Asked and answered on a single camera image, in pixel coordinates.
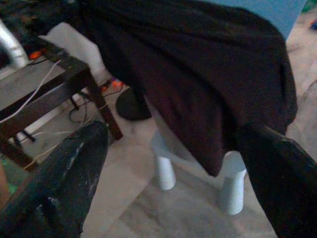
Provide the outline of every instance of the chair leg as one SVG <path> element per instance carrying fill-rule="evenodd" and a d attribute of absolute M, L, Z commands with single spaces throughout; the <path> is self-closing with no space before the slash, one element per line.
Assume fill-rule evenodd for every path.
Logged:
<path fill-rule="evenodd" d="M 176 176 L 172 162 L 166 155 L 163 155 L 168 154 L 168 148 L 158 131 L 151 140 L 151 146 L 156 156 L 156 177 L 158 186 L 161 190 L 170 190 L 176 184 Z"/>
<path fill-rule="evenodd" d="M 222 173 L 225 176 L 219 196 L 219 204 L 224 212 L 236 215 L 243 209 L 244 177 L 246 168 L 239 152 L 232 151 L 224 159 Z"/>

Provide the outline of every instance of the dark brown cloth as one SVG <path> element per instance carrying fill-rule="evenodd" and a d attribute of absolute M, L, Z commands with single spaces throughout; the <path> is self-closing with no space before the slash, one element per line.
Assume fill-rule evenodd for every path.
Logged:
<path fill-rule="evenodd" d="M 106 68 L 143 89 L 167 125 L 217 176 L 249 122 L 285 134 L 296 114 L 285 42 L 244 9 L 190 0 L 81 0 L 68 22 Z"/>

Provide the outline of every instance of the white cable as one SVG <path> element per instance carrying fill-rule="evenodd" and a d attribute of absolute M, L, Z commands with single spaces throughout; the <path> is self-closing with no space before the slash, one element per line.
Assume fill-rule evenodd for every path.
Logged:
<path fill-rule="evenodd" d="M 12 115 L 8 116 L 5 119 L 0 120 L 0 123 L 5 122 L 6 120 L 9 120 L 10 118 L 14 117 L 15 115 L 17 115 L 30 101 L 31 99 L 35 96 L 35 94 L 37 94 L 37 92 L 39 91 L 40 87 L 43 85 L 44 81 L 46 80 L 46 78 L 50 75 L 50 73 L 53 71 L 54 67 L 60 62 L 57 61 L 55 64 L 53 64 L 53 66 L 51 67 L 50 71 L 47 73 L 47 75 L 42 79 L 42 81 L 40 82 L 38 88 L 33 92 L 33 94 L 28 98 L 28 100 L 25 101 L 25 103 L 23 103 L 23 105 Z"/>
<path fill-rule="evenodd" d="M 32 137 L 38 136 L 38 135 L 42 135 L 42 134 L 52 134 L 52 135 L 59 135 L 59 134 L 68 134 L 68 133 L 73 133 L 74 131 L 72 130 L 66 130 L 66 131 L 59 131 L 59 132 L 45 132 L 45 131 L 41 131 L 38 133 L 35 133 L 32 135 Z M 27 142 L 28 140 L 30 140 L 30 138 L 25 138 L 24 140 L 22 140 L 20 143 L 23 144 L 24 142 Z"/>
<path fill-rule="evenodd" d="M 87 124 L 90 122 L 90 120 L 91 120 L 94 116 L 95 116 L 95 115 L 92 115 L 91 117 L 89 117 L 88 120 L 85 122 L 84 125 L 87 125 Z"/>
<path fill-rule="evenodd" d="M 35 162 L 37 162 L 36 159 L 37 159 L 38 157 L 40 157 L 40 156 L 42 156 L 42 155 L 45 155 L 46 153 L 50 152 L 52 149 L 55 149 L 58 145 L 59 145 L 59 143 L 56 144 L 56 145 L 54 145 L 53 147 L 51 147 L 51 148 L 48 149 L 47 151 L 43 152 L 42 154 L 39 154 L 38 156 L 34 157 L 33 161 L 32 161 L 31 163 L 29 163 L 27 166 L 25 166 L 23 169 L 25 170 L 25 169 L 27 169 L 28 167 L 30 167 L 32 164 L 34 164 Z"/>

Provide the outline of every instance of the white pipe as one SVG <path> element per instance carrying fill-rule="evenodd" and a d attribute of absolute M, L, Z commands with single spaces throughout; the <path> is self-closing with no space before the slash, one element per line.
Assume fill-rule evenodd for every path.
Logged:
<path fill-rule="evenodd" d="M 0 19 L 0 45 L 4 47 L 12 67 L 23 68 L 29 63 L 23 47 Z"/>

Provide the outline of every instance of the wooden side table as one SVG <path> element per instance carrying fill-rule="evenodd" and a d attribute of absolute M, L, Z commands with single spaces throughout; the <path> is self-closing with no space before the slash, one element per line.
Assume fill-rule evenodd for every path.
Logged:
<path fill-rule="evenodd" d="M 41 39 L 39 42 L 46 49 L 44 56 L 49 60 L 26 66 L 0 80 L 0 119 L 18 110 L 37 88 L 53 63 L 61 61 L 30 103 L 16 116 L 0 124 L 0 152 L 22 167 L 30 164 L 32 158 L 8 140 L 83 88 L 88 89 L 89 99 L 97 106 L 114 138 L 119 140 L 122 137 L 120 128 L 90 74 L 88 65 L 51 43 Z M 27 170 L 31 171 L 36 166 L 34 163 Z"/>

